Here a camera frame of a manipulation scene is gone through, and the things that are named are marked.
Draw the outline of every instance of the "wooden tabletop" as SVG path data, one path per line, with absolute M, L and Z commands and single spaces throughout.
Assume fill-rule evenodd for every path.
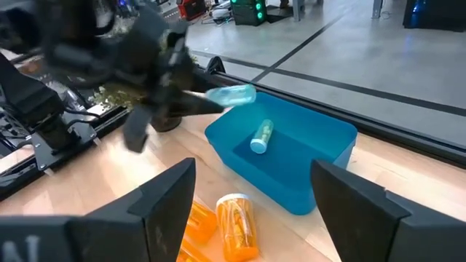
M 2 215 L 84 215 L 126 194 L 186 157 L 197 165 L 196 199 L 210 209 L 225 194 L 242 192 L 255 204 L 261 257 L 257 261 L 340 261 L 318 210 L 295 216 L 225 167 L 204 136 L 218 115 L 190 116 L 166 134 L 149 128 L 142 154 L 129 152 L 120 130 L 67 164 L 0 202 Z M 0 160 L 8 168 L 32 154 L 24 148 Z M 359 134 L 348 170 L 442 213 L 466 221 L 466 172 Z M 199 247 L 222 262 L 218 231 Z

